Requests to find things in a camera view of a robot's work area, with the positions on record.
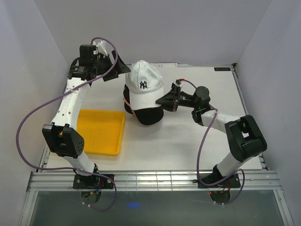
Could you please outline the black NY baseball cap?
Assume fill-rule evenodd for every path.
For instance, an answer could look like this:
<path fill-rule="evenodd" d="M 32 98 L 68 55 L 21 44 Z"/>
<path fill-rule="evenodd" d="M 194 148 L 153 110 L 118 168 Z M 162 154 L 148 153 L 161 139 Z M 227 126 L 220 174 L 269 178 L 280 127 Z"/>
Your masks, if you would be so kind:
<path fill-rule="evenodd" d="M 129 88 L 125 85 L 123 89 L 123 96 L 130 103 Z M 130 108 L 124 103 L 124 109 L 127 113 L 132 115 Z M 144 126 L 150 126 L 156 124 L 162 120 L 164 111 L 161 106 L 156 108 L 146 108 L 140 110 L 134 110 L 136 119 Z"/>

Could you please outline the pink baseball cap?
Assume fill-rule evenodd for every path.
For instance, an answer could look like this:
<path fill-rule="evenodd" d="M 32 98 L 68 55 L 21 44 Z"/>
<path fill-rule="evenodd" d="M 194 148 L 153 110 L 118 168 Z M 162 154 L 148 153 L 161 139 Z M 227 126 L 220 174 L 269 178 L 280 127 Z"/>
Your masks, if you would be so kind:
<path fill-rule="evenodd" d="M 134 110 L 131 108 L 130 103 L 125 99 L 125 97 L 123 97 L 123 100 L 124 100 L 124 103 L 130 108 L 130 110 L 131 110 L 131 112 L 132 112 L 132 115 L 133 115 L 134 117 L 136 117 L 136 114 L 135 114 Z"/>

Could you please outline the white NY baseball cap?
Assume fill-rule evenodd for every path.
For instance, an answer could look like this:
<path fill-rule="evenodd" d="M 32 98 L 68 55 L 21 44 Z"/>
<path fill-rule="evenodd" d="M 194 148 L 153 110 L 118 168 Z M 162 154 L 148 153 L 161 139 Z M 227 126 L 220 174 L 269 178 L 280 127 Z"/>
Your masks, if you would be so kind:
<path fill-rule="evenodd" d="M 133 110 L 160 107 L 156 100 L 163 97 L 164 82 L 158 68 L 140 60 L 126 74 L 125 83 Z"/>

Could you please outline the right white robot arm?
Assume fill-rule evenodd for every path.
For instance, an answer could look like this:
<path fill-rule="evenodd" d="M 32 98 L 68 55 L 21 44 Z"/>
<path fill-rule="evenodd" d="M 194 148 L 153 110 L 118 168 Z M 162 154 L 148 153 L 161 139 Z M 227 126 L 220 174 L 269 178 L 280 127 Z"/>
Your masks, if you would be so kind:
<path fill-rule="evenodd" d="M 214 166 L 211 174 L 197 177 L 204 186 L 223 187 L 244 163 L 266 151 L 268 145 L 253 116 L 220 113 L 210 105 L 210 100 L 209 89 L 204 86 L 197 87 L 190 95 L 174 84 L 156 103 L 170 112 L 176 112 L 179 106 L 190 107 L 195 123 L 226 134 L 230 152 Z"/>

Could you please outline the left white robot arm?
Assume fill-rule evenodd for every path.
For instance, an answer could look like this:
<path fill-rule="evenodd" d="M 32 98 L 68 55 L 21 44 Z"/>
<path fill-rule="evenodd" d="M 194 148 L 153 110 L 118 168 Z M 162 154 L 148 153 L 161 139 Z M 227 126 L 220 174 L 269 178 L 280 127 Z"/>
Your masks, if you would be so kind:
<path fill-rule="evenodd" d="M 80 46 L 79 57 L 70 66 L 58 111 L 51 123 L 42 128 L 49 150 L 68 161 L 76 174 L 84 176 L 83 182 L 89 188 L 97 187 L 100 177 L 96 174 L 97 166 L 84 153 L 84 138 L 77 132 L 81 105 L 93 79 L 102 75 L 104 81 L 109 81 L 130 71 L 115 50 L 107 53 L 105 45 L 105 41 L 93 41 Z"/>

